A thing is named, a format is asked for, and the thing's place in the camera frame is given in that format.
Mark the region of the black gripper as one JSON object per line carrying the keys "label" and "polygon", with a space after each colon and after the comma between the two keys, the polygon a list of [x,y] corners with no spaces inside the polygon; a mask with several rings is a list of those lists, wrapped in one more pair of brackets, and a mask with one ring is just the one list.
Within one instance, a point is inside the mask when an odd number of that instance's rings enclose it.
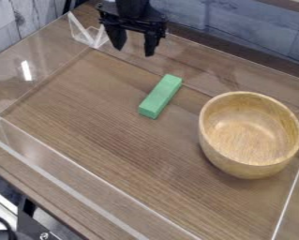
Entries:
{"label": "black gripper", "polygon": [[146,57],[154,56],[167,31],[169,18],[151,5],[150,0],[102,0],[96,9],[114,48],[118,51],[123,49],[127,42],[126,30],[131,30],[145,34]]}

